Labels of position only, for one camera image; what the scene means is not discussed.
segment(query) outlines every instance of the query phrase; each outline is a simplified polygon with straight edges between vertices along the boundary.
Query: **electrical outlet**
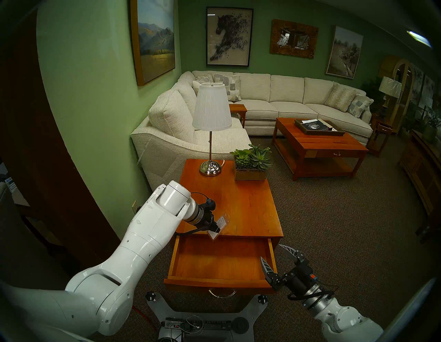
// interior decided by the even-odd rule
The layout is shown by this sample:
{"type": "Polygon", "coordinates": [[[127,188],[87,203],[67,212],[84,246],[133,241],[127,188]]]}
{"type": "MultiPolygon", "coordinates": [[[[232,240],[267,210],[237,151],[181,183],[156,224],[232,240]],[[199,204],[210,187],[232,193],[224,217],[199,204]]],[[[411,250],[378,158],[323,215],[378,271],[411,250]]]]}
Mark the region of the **electrical outlet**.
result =
{"type": "Polygon", "coordinates": [[[136,201],[134,201],[132,204],[132,210],[133,210],[133,213],[136,214],[136,211],[138,210],[138,206],[136,205],[136,201]]]}

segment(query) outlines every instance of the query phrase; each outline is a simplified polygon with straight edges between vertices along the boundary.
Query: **book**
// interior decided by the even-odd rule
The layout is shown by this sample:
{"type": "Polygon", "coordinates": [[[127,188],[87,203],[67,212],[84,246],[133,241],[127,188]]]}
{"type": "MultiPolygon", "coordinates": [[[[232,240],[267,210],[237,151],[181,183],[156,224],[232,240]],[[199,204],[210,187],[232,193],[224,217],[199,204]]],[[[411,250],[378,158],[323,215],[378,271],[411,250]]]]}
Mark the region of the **book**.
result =
{"type": "Polygon", "coordinates": [[[322,120],[312,119],[312,120],[303,120],[302,126],[306,128],[308,131],[331,131],[332,127],[322,120]]]}

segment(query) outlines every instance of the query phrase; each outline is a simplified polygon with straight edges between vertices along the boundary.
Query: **open drawer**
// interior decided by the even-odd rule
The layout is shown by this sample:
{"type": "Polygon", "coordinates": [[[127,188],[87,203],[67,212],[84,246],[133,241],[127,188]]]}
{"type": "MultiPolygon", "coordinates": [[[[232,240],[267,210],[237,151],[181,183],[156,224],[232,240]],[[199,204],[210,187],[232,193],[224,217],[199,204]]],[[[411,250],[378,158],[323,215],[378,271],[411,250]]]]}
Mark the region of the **open drawer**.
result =
{"type": "Polygon", "coordinates": [[[168,289],[206,292],[225,297],[232,293],[266,294],[274,290],[265,280],[260,257],[277,272],[271,239],[208,235],[177,236],[167,279],[168,289]]]}

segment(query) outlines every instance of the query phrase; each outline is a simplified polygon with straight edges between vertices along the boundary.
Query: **drawer handle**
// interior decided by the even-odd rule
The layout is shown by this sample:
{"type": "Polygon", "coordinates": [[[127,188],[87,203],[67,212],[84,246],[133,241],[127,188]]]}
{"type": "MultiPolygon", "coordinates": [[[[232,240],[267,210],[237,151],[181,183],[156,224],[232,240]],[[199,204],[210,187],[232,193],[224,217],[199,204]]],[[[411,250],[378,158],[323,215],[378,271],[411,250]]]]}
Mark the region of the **drawer handle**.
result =
{"type": "Polygon", "coordinates": [[[210,292],[214,297],[220,298],[220,299],[229,298],[229,297],[232,297],[236,294],[236,290],[233,290],[232,294],[229,294],[228,296],[225,296],[225,297],[215,295],[213,292],[211,292],[211,289],[209,289],[208,292],[210,292]]]}

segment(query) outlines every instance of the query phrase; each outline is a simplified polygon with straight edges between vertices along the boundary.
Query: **white sofa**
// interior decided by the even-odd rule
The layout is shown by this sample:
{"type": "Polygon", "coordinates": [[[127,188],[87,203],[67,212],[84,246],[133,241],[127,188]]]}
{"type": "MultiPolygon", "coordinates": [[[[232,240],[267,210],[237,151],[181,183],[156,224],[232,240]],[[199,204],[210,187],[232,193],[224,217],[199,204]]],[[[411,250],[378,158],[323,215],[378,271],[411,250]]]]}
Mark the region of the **white sofa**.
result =
{"type": "MultiPolygon", "coordinates": [[[[227,71],[186,71],[150,108],[149,116],[153,115],[153,120],[147,116],[131,134],[138,162],[152,189],[162,183],[168,184],[171,180],[179,181],[188,158],[208,159],[209,133],[194,130],[191,125],[196,103],[196,94],[191,84],[195,77],[207,73],[240,75],[242,100],[236,103],[244,104],[248,110],[245,129],[239,118],[232,114],[231,128],[213,132],[212,152],[215,160],[232,160],[230,151],[249,148],[248,135],[273,135],[278,117],[329,119],[363,145],[366,145],[372,134],[369,109],[361,119],[357,119],[350,113],[324,105],[334,86],[332,81],[227,71]],[[166,122],[170,117],[173,120],[171,125],[175,125],[171,128],[166,122]],[[176,118],[180,119],[181,124],[176,122],[176,118]]],[[[356,91],[366,95],[362,90],[356,91]]]]}
{"type": "MultiPolygon", "coordinates": [[[[180,79],[170,90],[158,97],[150,108],[149,115],[131,134],[138,153],[138,163],[141,164],[153,190],[171,180],[179,182],[188,158],[209,157],[209,132],[194,130],[191,125],[195,103],[196,94],[193,88],[180,79]],[[155,115],[153,123],[150,120],[152,113],[155,115]],[[167,122],[158,122],[158,117],[161,117],[158,114],[168,115],[167,122]],[[182,118],[185,118],[183,124],[180,124],[182,120],[177,122],[176,119],[182,118]]],[[[239,118],[232,114],[231,128],[213,132],[212,159],[232,160],[231,151],[247,149],[250,143],[239,118]]]]}
{"type": "MultiPolygon", "coordinates": [[[[369,109],[358,119],[348,112],[324,105],[336,82],[308,77],[211,70],[186,71],[180,80],[191,84],[195,77],[207,73],[240,75],[242,100],[235,103],[244,104],[248,109],[245,121],[248,135],[273,135],[278,117],[331,120],[363,145],[366,145],[372,134],[369,125],[372,114],[369,109]]],[[[355,89],[357,94],[366,95],[363,90],[347,87],[355,89]]]]}

